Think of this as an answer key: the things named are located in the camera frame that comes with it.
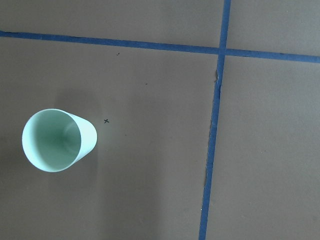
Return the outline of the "light green plastic cup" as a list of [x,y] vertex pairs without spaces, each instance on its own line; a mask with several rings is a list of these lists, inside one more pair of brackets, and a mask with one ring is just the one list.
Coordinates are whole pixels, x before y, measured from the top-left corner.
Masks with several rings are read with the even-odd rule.
[[89,154],[97,140],[97,130],[91,122],[55,108],[31,116],[21,136],[29,162],[49,173],[68,169]]

